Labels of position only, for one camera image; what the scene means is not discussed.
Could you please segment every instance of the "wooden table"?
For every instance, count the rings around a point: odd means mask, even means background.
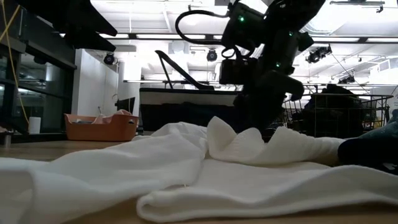
[[[120,144],[119,142],[37,142],[13,144],[11,149],[0,149],[0,157],[52,161],[65,154],[87,150],[103,149]],[[138,218],[135,200],[128,200],[109,209],[85,215],[67,224],[133,224],[150,223]],[[283,217],[262,219],[212,218],[194,220],[183,224],[301,224],[301,223],[398,223],[398,208],[386,205],[358,205],[329,208],[325,210],[299,213]]]

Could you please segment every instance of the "wire basket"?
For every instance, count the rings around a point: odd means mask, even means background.
[[[314,137],[355,138],[389,121],[390,95],[316,93],[310,100],[287,100],[273,124]]]

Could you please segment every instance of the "orange basket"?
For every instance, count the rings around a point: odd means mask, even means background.
[[[138,117],[115,114],[109,124],[80,124],[80,121],[93,122],[96,117],[65,114],[67,136],[73,141],[131,141],[136,136]]]

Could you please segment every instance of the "white cloth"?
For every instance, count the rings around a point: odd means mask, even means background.
[[[278,129],[274,143],[264,147],[255,129],[236,135],[215,118],[207,130],[168,124],[152,136],[49,163],[0,159],[0,222],[61,223],[134,197],[140,197],[138,214],[156,222],[266,217],[359,202],[397,204],[397,177],[364,167],[300,162],[331,158],[325,163],[332,163],[340,141],[289,132]],[[226,162],[204,160],[208,148]]]

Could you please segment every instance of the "white container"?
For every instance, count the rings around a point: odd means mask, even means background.
[[[40,134],[40,124],[42,118],[30,117],[29,118],[29,134]]]

